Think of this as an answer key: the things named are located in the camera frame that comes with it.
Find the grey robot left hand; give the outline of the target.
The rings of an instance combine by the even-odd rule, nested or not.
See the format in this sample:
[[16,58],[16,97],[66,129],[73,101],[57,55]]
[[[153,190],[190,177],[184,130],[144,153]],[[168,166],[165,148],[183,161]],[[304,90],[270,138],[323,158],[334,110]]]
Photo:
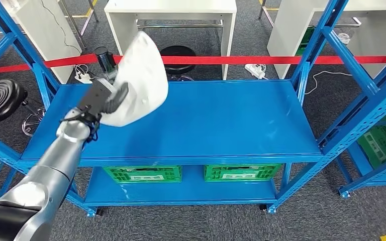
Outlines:
[[87,124],[100,122],[102,114],[112,114],[123,103],[129,93],[129,85],[124,82],[114,87],[104,78],[93,81],[81,101],[64,117],[64,121],[82,121]]

